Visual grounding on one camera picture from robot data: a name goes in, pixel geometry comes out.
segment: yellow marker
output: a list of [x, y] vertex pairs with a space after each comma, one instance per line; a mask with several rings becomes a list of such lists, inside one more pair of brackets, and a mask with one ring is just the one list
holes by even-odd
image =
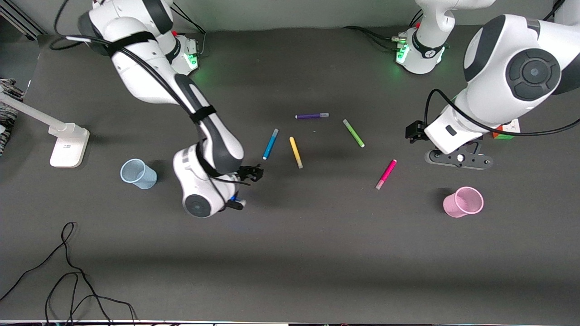
[[290, 145], [292, 145], [292, 151], [294, 151], [294, 157], [296, 158], [296, 163], [298, 163], [298, 168], [302, 169], [302, 160], [300, 159], [300, 154], [298, 153], [298, 147], [296, 147], [296, 142], [294, 137], [290, 137]]

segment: cup rim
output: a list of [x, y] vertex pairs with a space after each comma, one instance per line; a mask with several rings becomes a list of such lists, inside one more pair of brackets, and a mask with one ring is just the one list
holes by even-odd
[[[127, 164], [129, 164], [129, 163], [131, 163], [131, 162], [133, 162], [133, 161], [137, 161], [137, 162], [141, 163], [141, 165], [143, 166], [143, 173], [142, 173], [142, 174], [141, 174], [141, 176], [140, 176], [140, 177], [138, 177], [137, 179], [135, 179], [135, 180], [133, 180], [133, 181], [128, 181], [127, 179], [125, 179], [125, 178], [123, 177], [123, 169], [125, 169], [125, 166], [126, 166]], [[119, 174], [121, 175], [121, 180], [123, 180], [123, 181], [125, 181], [125, 182], [127, 182], [127, 183], [136, 183], [136, 182], [138, 182], [139, 180], [141, 180], [141, 179], [143, 178], [143, 176], [145, 175], [145, 172], [144, 172], [144, 171], [146, 170], [146, 168], [147, 168], [147, 165], [145, 164], [145, 162], [143, 162], [143, 160], [141, 160], [141, 159], [139, 159], [139, 158], [132, 158], [132, 159], [130, 159], [129, 161], [125, 162], [125, 163], [123, 164], [123, 166], [121, 167], [121, 171], [119, 172]]]
[[[479, 209], [476, 210], [475, 212], [469, 212], [469, 211], [464, 210], [463, 208], [461, 208], [461, 206], [457, 202], [457, 193], [463, 189], [469, 189], [469, 190], [475, 191], [477, 193], [477, 195], [479, 196], [479, 198], [481, 199], [481, 207], [479, 207]], [[481, 212], [481, 210], [483, 209], [483, 196], [481, 195], [481, 193], [477, 189], [475, 189], [473, 187], [461, 187], [461, 188], [457, 189], [457, 191], [453, 193], [453, 201], [455, 201], [455, 205], [457, 206], [457, 208], [459, 208], [459, 210], [465, 214], [477, 214], [477, 213]]]

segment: purple marker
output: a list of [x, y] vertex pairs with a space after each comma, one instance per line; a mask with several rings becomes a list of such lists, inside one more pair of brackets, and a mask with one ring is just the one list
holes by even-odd
[[328, 116], [328, 113], [298, 114], [296, 115], [296, 119], [327, 118]]

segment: pink marker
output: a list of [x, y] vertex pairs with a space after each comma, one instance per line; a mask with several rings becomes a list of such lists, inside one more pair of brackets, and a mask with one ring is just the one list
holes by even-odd
[[380, 190], [380, 188], [383, 186], [385, 181], [387, 181], [387, 178], [391, 174], [391, 171], [393, 171], [393, 169], [395, 168], [395, 165], [397, 165], [397, 160], [392, 160], [391, 163], [389, 163], [389, 166], [387, 166], [387, 169], [383, 173], [383, 176], [380, 177], [379, 183], [376, 184], [375, 188], [377, 190]]

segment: green marker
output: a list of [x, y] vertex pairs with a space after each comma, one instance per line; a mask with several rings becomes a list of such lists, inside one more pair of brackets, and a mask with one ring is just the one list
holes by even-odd
[[346, 121], [346, 119], [344, 119], [344, 120], [342, 121], [342, 123], [343, 123], [343, 124], [345, 124], [346, 128], [347, 128], [347, 129], [350, 131], [350, 134], [351, 134], [351, 135], [353, 135], [353, 138], [354, 138], [354, 140], [356, 140], [356, 141], [357, 141], [358, 145], [359, 145], [360, 147], [364, 147], [363, 140], [362, 140], [360, 137], [358, 137], [358, 135], [357, 135], [357, 132], [356, 132], [356, 131], [354, 131], [354, 129], [353, 129], [353, 127], [350, 125], [350, 123], [349, 123], [348, 121]]

